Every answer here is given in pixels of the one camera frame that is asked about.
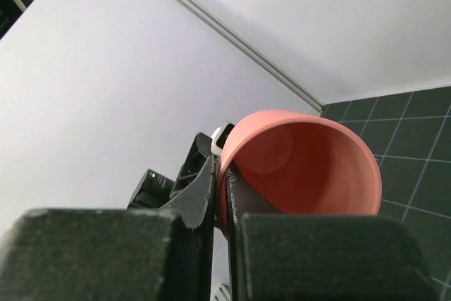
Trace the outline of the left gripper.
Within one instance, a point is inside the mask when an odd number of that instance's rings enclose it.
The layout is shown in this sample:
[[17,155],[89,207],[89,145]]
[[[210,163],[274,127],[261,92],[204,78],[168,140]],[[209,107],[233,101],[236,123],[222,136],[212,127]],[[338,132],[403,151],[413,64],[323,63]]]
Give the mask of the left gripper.
[[172,199],[184,190],[198,175],[204,162],[211,155],[212,139],[204,133],[197,133],[182,164],[169,197]]

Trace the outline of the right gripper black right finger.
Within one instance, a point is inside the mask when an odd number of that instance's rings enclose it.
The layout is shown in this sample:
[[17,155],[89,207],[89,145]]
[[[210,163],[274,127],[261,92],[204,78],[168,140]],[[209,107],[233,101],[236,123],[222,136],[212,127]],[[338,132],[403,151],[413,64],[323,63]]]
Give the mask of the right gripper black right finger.
[[226,174],[233,300],[437,300],[417,241],[383,216],[283,214]]

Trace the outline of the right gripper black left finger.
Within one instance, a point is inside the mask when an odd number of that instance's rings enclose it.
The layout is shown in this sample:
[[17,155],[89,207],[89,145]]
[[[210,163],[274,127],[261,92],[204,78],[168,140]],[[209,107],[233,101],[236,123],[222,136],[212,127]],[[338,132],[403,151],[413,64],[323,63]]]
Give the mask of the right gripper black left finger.
[[217,160],[158,209],[31,209],[1,238],[2,300],[208,300]]

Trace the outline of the pink cup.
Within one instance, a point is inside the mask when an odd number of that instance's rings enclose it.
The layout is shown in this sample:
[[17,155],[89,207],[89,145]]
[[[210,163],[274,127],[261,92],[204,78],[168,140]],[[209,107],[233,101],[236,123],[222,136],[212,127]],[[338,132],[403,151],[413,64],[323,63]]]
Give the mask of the pink cup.
[[381,173],[360,136],[327,118],[263,110],[239,121],[223,145],[216,215],[225,237],[226,172],[232,164],[285,214],[376,215],[380,209]]

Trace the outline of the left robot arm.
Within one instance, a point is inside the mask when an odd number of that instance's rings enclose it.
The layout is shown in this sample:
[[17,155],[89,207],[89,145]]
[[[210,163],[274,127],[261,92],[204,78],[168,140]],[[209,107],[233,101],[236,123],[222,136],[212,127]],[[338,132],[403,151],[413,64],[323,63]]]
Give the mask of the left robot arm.
[[185,189],[198,176],[211,155],[211,141],[204,133],[196,134],[175,180],[147,169],[135,188],[127,209],[157,209]]

